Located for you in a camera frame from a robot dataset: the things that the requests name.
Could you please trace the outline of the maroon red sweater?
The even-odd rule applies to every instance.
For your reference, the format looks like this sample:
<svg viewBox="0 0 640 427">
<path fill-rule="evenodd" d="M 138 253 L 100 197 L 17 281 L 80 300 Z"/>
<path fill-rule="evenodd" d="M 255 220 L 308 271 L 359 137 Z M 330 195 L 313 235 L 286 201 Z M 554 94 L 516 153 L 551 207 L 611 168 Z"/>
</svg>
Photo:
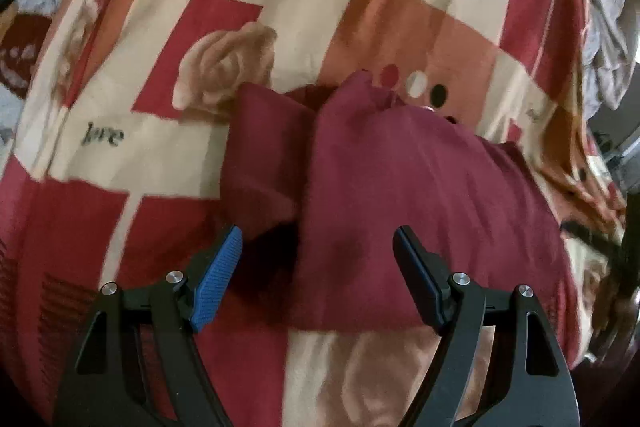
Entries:
<svg viewBox="0 0 640 427">
<path fill-rule="evenodd" d="M 290 327 L 418 325 L 392 248 L 407 225 L 480 285 L 532 286 L 555 332 L 577 332 L 559 225 L 520 151 L 402 103 L 366 72 L 335 89 L 241 87 L 220 200 L 245 239 L 236 287 Z"/>
</svg>

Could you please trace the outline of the red cream patchwork blanket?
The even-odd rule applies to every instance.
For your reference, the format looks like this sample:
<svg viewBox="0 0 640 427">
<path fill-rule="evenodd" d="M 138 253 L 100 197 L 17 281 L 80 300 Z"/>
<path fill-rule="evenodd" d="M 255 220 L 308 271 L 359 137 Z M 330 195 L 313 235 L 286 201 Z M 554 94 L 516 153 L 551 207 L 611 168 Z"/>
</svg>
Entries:
<svg viewBox="0 0 640 427">
<path fill-rule="evenodd" d="M 241 87 L 335 89 L 356 72 L 520 151 L 570 262 L 578 329 L 555 334 L 577 365 L 591 317 L 561 222 L 624 226 L 586 128 L 588 17 L 589 0 L 63 0 L 1 181 L 2 367 L 51 418 L 99 288 L 182 269 L 232 223 L 220 179 Z M 196 341 L 238 426 L 393 426 L 438 343 L 421 320 L 296 329 L 235 276 Z"/>
</svg>

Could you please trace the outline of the grey crumpled cloth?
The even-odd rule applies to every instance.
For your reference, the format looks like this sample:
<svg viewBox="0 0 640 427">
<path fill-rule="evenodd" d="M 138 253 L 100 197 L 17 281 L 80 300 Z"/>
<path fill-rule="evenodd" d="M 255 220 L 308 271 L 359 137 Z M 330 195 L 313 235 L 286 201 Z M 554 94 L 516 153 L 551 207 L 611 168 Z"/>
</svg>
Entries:
<svg viewBox="0 0 640 427">
<path fill-rule="evenodd" d="M 591 118 L 620 106 L 631 84 L 639 44 L 639 0 L 589 0 L 582 51 L 582 98 Z"/>
</svg>

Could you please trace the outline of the orange brown patterned quilt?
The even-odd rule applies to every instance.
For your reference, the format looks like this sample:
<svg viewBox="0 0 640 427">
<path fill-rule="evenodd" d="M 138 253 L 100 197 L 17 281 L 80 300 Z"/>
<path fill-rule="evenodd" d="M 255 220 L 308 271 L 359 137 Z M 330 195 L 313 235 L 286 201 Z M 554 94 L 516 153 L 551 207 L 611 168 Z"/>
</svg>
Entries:
<svg viewBox="0 0 640 427">
<path fill-rule="evenodd" d="M 22 13 L 16 3 L 1 13 L 1 83 L 17 98 L 28 92 L 50 25 L 50 17 Z"/>
</svg>

